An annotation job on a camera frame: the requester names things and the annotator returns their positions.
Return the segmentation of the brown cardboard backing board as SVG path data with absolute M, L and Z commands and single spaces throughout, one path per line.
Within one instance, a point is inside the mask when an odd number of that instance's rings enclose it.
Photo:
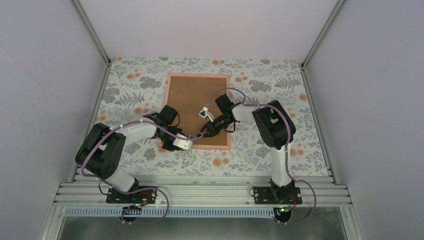
M 183 130 L 184 135 L 199 132 L 209 121 L 198 115 L 199 111 L 210 103 L 208 110 L 216 118 L 221 111 L 215 104 L 214 95 L 226 94 L 230 78 L 228 75 L 217 74 L 188 74 L 171 73 L 165 94 L 165 104 L 174 108 L 179 114 L 178 127 Z

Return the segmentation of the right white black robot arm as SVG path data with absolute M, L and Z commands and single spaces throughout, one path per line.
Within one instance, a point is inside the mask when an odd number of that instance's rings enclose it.
M 203 136 L 214 137 L 235 123 L 255 123 L 262 141 L 271 148 L 271 198 L 278 204 L 284 203 L 296 186 L 289 169 L 288 153 L 296 127 L 283 106 L 277 100 L 268 103 L 234 103 L 226 94 L 219 96 L 215 103 L 221 115 L 213 116 L 208 104 L 198 113 L 201 118 L 208 119 L 200 130 Z

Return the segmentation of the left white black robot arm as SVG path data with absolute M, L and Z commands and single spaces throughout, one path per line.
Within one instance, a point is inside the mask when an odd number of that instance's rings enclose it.
M 81 166 L 82 174 L 88 170 L 90 177 L 97 177 L 114 187 L 124 201 L 134 202 L 139 197 L 139 182 L 119 166 L 126 144 L 160 139 L 167 151 L 190 150 L 193 143 L 182 129 L 173 125 L 177 117 L 178 112 L 165 105 L 160 112 L 143 115 L 140 120 L 120 126 L 97 123 L 77 151 L 75 162 Z

